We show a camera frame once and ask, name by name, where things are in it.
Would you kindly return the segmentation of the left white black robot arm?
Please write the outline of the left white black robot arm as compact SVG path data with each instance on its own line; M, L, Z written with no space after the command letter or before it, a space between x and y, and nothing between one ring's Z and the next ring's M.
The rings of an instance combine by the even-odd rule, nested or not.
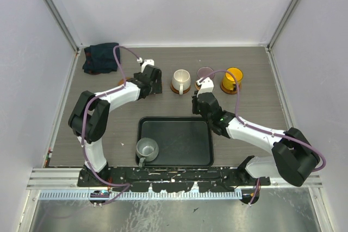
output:
M84 91L79 96L68 125L81 143L85 166L91 172L89 179L96 186L104 186L109 180L102 146L109 113L127 103L162 93L161 75L158 67L147 64L115 88L97 93Z

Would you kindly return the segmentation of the yellow glass mug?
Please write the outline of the yellow glass mug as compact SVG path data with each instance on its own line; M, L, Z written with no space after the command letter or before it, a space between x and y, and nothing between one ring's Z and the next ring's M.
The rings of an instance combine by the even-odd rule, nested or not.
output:
M239 68L230 67L227 69L228 73L225 73L222 82L225 86L235 83L236 86L241 87L241 81L243 79L243 72Z

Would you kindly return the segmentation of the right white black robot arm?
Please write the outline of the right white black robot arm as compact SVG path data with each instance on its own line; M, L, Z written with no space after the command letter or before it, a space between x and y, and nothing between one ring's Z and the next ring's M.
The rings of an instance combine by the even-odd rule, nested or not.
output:
M270 154L264 158L254 156L243 166L238 177L244 185L260 177L281 177L300 187L320 163L320 156L298 129L284 131L252 124L223 110L211 92L195 91L192 112L201 115L215 134L247 142Z

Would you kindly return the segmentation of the brown wooden coaster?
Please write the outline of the brown wooden coaster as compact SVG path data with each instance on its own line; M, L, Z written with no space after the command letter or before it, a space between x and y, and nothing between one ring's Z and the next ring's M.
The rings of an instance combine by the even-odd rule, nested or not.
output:
M228 85L228 86L225 86L224 84L223 84L223 82L221 82L220 83L220 88L221 88L221 90L224 92L224 93L226 93L226 94L228 94L228 95L234 95L234 94L237 94L237 86L236 86L236 84L235 83L232 83L232 84L230 84L230 85Z
M174 93L180 95L179 90L175 89L174 86L173 86L172 84L170 85L170 89L171 89L171 91L173 91ZM186 90L183 91L182 94L188 93L188 92L190 91L190 89L191 89L191 87L188 87Z
M123 79L121 79L119 82L118 82L118 86L120 85L123 85L125 83L125 81Z

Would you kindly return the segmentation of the purple ceramic mug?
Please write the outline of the purple ceramic mug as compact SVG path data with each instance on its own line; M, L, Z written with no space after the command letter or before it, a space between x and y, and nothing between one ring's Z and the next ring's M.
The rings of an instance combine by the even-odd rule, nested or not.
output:
M203 66L197 70L197 79L204 78L205 76L211 74L214 70L211 67Z

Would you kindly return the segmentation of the grey ceramic mug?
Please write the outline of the grey ceramic mug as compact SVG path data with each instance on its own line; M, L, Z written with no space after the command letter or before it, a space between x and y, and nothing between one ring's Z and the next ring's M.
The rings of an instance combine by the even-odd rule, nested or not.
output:
M139 158L138 166L143 168L145 163L155 160L158 153L159 147L154 139L141 138L136 144L136 155Z

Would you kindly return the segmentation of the cream ceramic mug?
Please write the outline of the cream ceramic mug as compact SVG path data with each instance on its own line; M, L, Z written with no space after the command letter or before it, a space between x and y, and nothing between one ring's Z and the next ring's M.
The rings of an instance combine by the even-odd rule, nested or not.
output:
M191 75L187 70L180 69L174 72L171 84L179 90L180 95L188 87L191 87Z

